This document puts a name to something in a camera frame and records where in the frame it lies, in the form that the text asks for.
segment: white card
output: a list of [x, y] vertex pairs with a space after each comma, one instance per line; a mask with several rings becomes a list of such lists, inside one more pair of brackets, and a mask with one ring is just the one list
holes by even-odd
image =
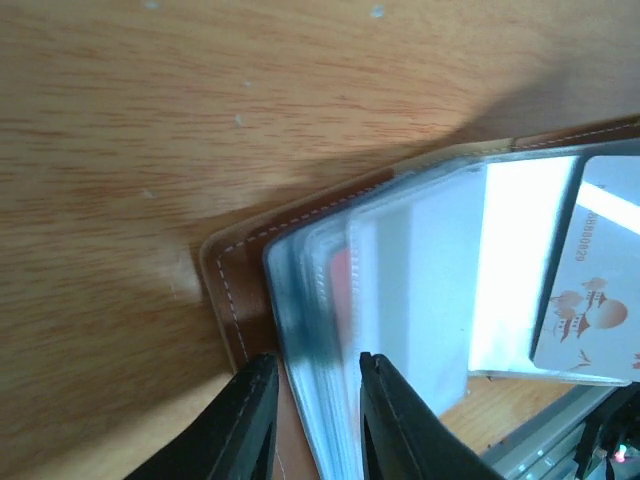
[[640, 381], [640, 157], [586, 163], [533, 361]]
[[440, 415], [466, 393], [486, 168], [350, 216], [356, 351], [386, 355]]

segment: wood grain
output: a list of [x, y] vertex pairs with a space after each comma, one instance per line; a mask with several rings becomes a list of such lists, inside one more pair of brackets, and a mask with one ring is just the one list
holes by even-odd
[[[229, 378], [214, 230], [419, 153], [640, 110], [640, 8], [5, 0], [2, 478], [120, 478]], [[472, 384], [473, 448], [566, 387]]]

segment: card holder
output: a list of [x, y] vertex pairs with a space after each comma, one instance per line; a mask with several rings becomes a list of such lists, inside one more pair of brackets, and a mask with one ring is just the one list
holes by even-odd
[[[264, 351], [279, 351], [264, 266], [265, 246], [287, 229], [370, 192], [410, 170], [421, 170], [460, 156], [535, 151], [545, 147], [591, 144], [640, 135], [640, 116], [562, 132], [448, 147], [379, 169], [288, 206], [213, 234], [201, 249], [203, 277], [234, 369]], [[317, 478], [287, 375], [280, 365], [278, 434], [274, 478]]]
[[[466, 393], [475, 286], [471, 287], [466, 303], [451, 303], [445, 298], [438, 301], [441, 297], [438, 279], [445, 270], [455, 275], [458, 278], [451, 285], [455, 289], [467, 287], [465, 282], [475, 278], [485, 179], [482, 168], [464, 168], [469, 163], [453, 161], [434, 170], [401, 175], [354, 199], [337, 213], [283, 233], [265, 250], [268, 283], [285, 365], [304, 430], [308, 438], [314, 439], [312, 451], [324, 478], [362, 476], [358, 369], [361, 351], [388, 355], [436, 414], [444, 413]], [[428, 186], [428, 195], [423, 198], [425, 186]], [[414, 205], [419, 198], [422, 201]], [[405, 217], [405, 211], [410, 213], [407, 209], [414, 211], [414, 216], [425, 216], [428, 213], [425, 210], [435, 213], [439, 208], [447, 208], [448, 215], [446, 218], [438, 214], [433, 216], [431, 228], [435, 231], [430, 235], [422, 235], [424, 232], [410, 235], [410, 230], [415, 230], [415, 220], [413, 226], [405, 226], [405, 231], [400, 231], [398, 225], [391, 228], [386, 225], [393, 217], [389, 216], [390, 209]], [[471, 217], [475, 219], [475, 225], [470, 221]], [[441, 218], [441, 225], [435, 224], [437, 218]], [[357, 253], [365, 249], [356, 247], [355, 235], [351, 234], [352, 238], [348, 239], [347, 231], [364, 232], [367, 223], [372, 225], [371, 221], [381, 223], [378, 236], [385, 232], [391, 232], [392, 236], [375, 247], [379, 250], [379, 260], [374, 262], [373, 268], [380, 271], [362, 277], [382, 277], [390, 282], [381, 285], [380, 291], [360, 289], [370, 298], [363, 305], [379, 306], [383, 310], [380, 315], [393, 317], [392, 323], [378, 321], [375, 309], [361, 317], [352, 316], [351, 311], [336, 313], [339, 309], [336, 302], [351, 299], [351, 286], [348, 290], [343, 286], [342, 291], [336, 287], [340, 282], [349, 282], [355, 287], [358, 282], [350, 282], [349, 268], [344, 269], [342, 278], [335, 278], [335, 273], [331, 278], [329, 270], [339, 260], [334, 255], [342, 255], [340, 249], [345, 250], [354, 260], [349, 261], [349, 266], [355, 271]], [[440, 228], [445, 225], [449, 225], [448, 230]], [[470, 229], [476, 231], [477, 238], [468, 235]], [[415, 244], [410, 252], [398, 245], [398, 241], [405, 238]], [[431, 243], [447, 240], [445, 243], [449, 247], [440, 248], [437, 253], [439, 271], [435, 271], [435, 266], [424, 272], [420, 267], [418, 270], [410, 268], [411, 263], [417, 266], [420, 262], [433, 260], [426, 256], [427, 251], [431, 251], [430, 245], [421, 245], [426, 239], [431, 239]], [[476, 250], [475, 257], [458, 258], [460, 245], [452, 241], [459, 240], [460, 243], [463, 239], [466, 245], [462, 250]], [[445, 250], [450, 253], [448, 257], [444, 256]], [[363, 273], [366, 266], [369, 262], [363, 262]], [[400, 266], [404, 267], [405, 275], [398, 276]], [[461, 269], [465, 270], [464, 275], [457, 275]], [[409, 278], [409, 272], [415, 278]], [[421, 304], [407, 302], [405, 309], [401, 299], [415, 296], [412, 285], [423, 285], [430, 294], [423, 292], [419, 297], [428, 300]], [[460, 312], [459, 307], [463, 304], [468, 307], [467, 311]], [[444, 322], [416, 321], [419, 320], [417, 317], [445, 318], [444, 314], [449, 315]], [[380, 332], [379, 342], [374, 340], [373, 332]], [[429, 337], [428, 342], [421, 340], [425, 337]]]

